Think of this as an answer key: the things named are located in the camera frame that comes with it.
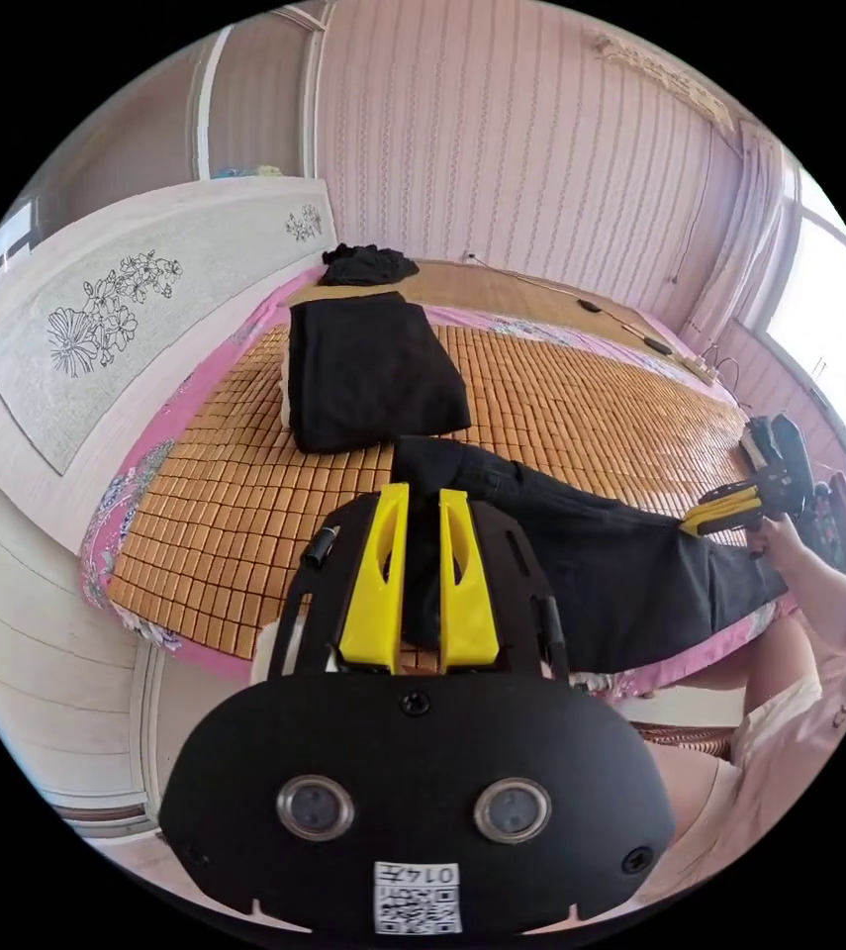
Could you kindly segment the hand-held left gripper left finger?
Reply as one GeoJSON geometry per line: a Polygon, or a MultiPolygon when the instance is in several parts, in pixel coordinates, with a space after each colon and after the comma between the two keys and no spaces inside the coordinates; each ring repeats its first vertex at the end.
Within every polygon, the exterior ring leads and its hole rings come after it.
{"type": "Polygon", "coordinates": [[[338,645],[347,666],[397,666],[402,642],[409,486],[379,494],[338,645]]]}

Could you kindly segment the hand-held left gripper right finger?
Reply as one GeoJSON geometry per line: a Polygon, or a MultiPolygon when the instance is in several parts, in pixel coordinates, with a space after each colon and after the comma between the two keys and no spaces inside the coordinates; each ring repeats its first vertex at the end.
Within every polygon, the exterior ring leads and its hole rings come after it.
{"type": "Polygon", "coordinates": [[[494,663],[492,601],[474,517],[462,491],[439,492],[439,661],[494,663]]]}

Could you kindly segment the person's right hand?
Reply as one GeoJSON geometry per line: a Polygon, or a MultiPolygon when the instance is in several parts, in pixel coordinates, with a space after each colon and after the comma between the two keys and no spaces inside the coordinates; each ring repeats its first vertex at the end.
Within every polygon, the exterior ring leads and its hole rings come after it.
{"type": "Polygon", "coordinates": [[[787,514],[774,518],[762,516],[745,530],[747,545],[757,556],[764,556],[780,573],[795,567],[807,553],[795,523],[787,514]]]}

